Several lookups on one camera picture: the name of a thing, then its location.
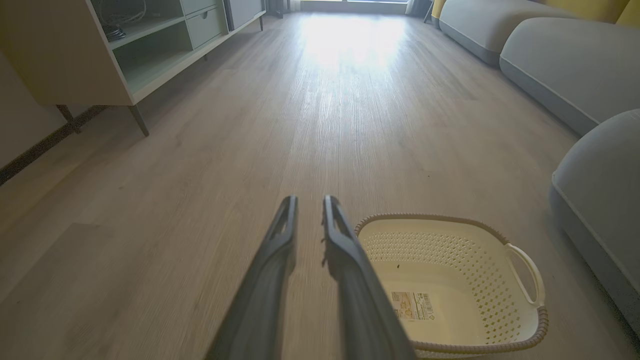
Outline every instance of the sofa base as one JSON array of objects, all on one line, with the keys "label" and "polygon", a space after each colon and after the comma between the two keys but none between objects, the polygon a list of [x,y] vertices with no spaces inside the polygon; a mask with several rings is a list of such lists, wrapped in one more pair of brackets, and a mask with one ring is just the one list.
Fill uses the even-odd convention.
[{"label": "sofa base", "polygon": [[491,65],[492,67],[498,67],[500,65],[500,53],[485,49],[478,45],[475,41],[469,39],[465,35],[462,35],[458,30],[447,25],[446,22],[440,22],[440,29],[448,37],[455,40],[462,45],[465,49],[469,50],[473,55],[476,55],[480,60]]},{"label": "sofa base", "polygon": [[583,112],[565,101],[560,95],[514,66],[503,56],[500,57],[500,69],[507,78],[536,99],[579,135],[584,136],[598,125]]},{"label": "sofa base", "polygon": [[633,331],[640,336],[640,294],[553,185],[549,190],[549,203],[558,224],[607,290]]}]

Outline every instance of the floor plank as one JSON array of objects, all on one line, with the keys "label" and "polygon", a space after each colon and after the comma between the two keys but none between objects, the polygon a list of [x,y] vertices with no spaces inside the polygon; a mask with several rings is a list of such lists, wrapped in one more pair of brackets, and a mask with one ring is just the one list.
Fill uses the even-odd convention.
[{"label": "floor plank", "polygon": [[284,359],[340,357],[322,196],[490,224],[540,267],[550,329],[487,359],[634,359],[637,340],[551,218],[577,137],[420,19],[266,18],[0,188],[0,358],[200,359],[282,197],[300,197]]}]

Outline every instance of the basket handle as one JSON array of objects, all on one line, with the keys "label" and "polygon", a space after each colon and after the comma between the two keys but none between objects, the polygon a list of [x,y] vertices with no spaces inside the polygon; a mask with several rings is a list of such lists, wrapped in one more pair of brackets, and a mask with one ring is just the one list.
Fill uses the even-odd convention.
[{"label": "basket handle", "polygon": [[519,247],[513,246],[510,243],[507,243],[505,247],[507,249],[507,252],[513,252],[517,256],[519,256],[520,259],[522,259],[522,261],[527,265],[527,268],[529,268],[531,276],[533,276],[533,281],[535,282],[535,285],[536,285],[536,300],[531,300],[529,293],[524,288],[524,285],[520,280],[520,276],[518,276],[518,273],[516,272],[516,269],[513,266],[513,262],[511,258],[507,256],[507,262],[509,263],[509,267],[511,267],[511,271],[513,272],[513,275],[516,277],[516,280],[518,281],[518,285],[520,285],[520,289],[522,290],[522,293],[524,294],[525,298],[527,298],[527,301],[531,305],[535,306],[536,308],[544,305],[545,304],[545,285],[542,282],[542,275],[540,275],[540,271],[538,270],[538,267],[536,266],[536,264],[529,257],[529,255],[527,255],[527,253],[522,251]]}]

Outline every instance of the product label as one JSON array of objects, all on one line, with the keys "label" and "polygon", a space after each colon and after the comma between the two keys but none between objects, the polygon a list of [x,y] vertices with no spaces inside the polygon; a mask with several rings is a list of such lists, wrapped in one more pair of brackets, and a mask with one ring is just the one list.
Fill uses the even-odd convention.
[{"label": "product label", "polygon": [[391,304],[398,319],[435,320],[433,306],[427,293],[391,293]]}]

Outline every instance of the plastic basket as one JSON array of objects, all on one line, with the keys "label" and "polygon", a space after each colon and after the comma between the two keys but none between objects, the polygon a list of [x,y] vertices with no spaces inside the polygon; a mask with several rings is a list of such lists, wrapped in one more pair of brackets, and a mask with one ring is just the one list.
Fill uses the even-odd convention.
[{"label": "plastic basket", "polygon": [[[361,221],[355,233],[419,357],[523,350],[547,333],[538,268],[491,227],[438,215],[383,214]],[[509,253],[531,271],[535,300]]]}]

